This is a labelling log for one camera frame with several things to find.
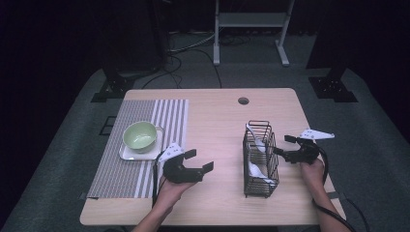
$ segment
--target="white metal stand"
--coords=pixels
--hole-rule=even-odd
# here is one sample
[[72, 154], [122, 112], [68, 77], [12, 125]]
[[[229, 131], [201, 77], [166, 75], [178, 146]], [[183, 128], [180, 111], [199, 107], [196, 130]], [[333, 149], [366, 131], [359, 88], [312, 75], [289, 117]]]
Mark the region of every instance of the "white metal stand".
[[286, 13], [220, 13], [220, 0], [215, 6], [215, 42], [214, 65], [220, 64], [220, 28], [221, 27], [281, 27], [280, 39], [275, 41], [283, 66], [289, 66], [289, 60], [283, 48], [290, 16], [295, 0], [289, 1]]

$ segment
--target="gray carpet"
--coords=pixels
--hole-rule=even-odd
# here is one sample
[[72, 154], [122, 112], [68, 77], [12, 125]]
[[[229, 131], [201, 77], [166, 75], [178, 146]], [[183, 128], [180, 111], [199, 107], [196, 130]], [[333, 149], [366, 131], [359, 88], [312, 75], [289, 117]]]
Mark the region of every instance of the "gray carpet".
[[[170, 44], [173, 48], [182, 47], [203, 38], [176, 35]], [[242, 39], [249, 42], [220, 49], [221, 63], [217, 70], [222, 88], [294, 89], [310, 126], [336, 135], [335, 139], [320, 140], [318, 144], [328, 153], [330, 175], [337, 191], [343, 192], [360, 207], [371, 231], [410, 231], [410, 146], [375, 101], [365, 82], [348, 70], [342, 81], [359, 102], [319, 100], [308, 77], [325, 75], [328, 70], [305, 69], [314, 37], [287, 37], [285, 49], [291, 63], [289, 68], [283, 68], [279, 63], [273, 37]], [[195, 49], [212, 56], [211, 45]], [[182, 61], [180, 69], [172, 76], [158, 77], [146, 88], [220, 87], [214, 66], [204, 53], [192, 50], [175, 56]], [[169, 58], [166, 69], [172, 71], [178, 65], [178, 59]], [[134, 88], [141, 88], [162, 73], [137, 79]], [[108, 139], [99, 135], [100, 129], [108, 116], [117, 114], [122, 102], [90, 102], [100, 91], [104, 79], [103, 72], [97, 71], [78, 94], [2, 231], [121, 230], [118, 226], [83, 226], [79, 222], [84, 204], [79, 196], [91, 186]], [[345, 200], [342, 205], [357, 231], [365, 231], [358, 212]], [[278, 230], [293, 232], [305, 229], [315, 231], [308, 226], [280, 227]], [[219, 231], [218, 228], [196, 230]], [[269, 228], [249, 230], [269, 231]]]

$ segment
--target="placemat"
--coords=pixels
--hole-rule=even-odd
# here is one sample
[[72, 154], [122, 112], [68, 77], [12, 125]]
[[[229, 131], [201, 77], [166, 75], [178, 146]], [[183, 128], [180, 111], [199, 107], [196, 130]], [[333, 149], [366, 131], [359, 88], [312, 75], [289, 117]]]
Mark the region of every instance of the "placemat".
[[151, 122], [163, 128], [163, 150], [172, 142], [185, 148], [188, 108], [188, 100], [123, 101], [87, 197], [152, 197], [154, 162], [121, 159], [123, 132], [135, 122]]

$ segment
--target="metal dish rack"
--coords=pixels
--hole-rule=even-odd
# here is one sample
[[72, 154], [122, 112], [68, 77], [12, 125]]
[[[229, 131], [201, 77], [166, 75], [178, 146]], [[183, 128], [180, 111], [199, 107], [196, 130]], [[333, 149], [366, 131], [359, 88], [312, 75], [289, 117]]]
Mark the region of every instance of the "metal dish rack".
[[[255, 139], [248, 128], [245, 130], [244, 150], [244, 194], [264, 196], [268, 198], [279, 184], [278, 155], [274, 153], [275, 134], [268, 121], [249, 121], [256, 138], [265, 145], [265, 152], [260, 152]], [[256, 165], [266, 178], [254, 177], [250, 174], [249, 166]]]

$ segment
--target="hand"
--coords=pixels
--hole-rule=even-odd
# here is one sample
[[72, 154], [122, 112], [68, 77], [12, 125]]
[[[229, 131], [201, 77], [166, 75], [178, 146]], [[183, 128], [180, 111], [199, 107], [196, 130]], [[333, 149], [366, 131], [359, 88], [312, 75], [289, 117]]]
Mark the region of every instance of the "hand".
[[308, 164], [301, 162], [301, 171], [302, 177], [307, 184], [307, 187], [310, 192], [313, 192], [316, 189], [323, 188], [323, 171], [324, 164], [322, 160], [316, 159], [313, 164]]
[[196, 183], [175, 184], [162, 176], [160, 179], [161, 189], [153, 210], [159, 210], [168, 215], [171, 213], [173, 206], [181, 199], [182, 194], [195, 184]]

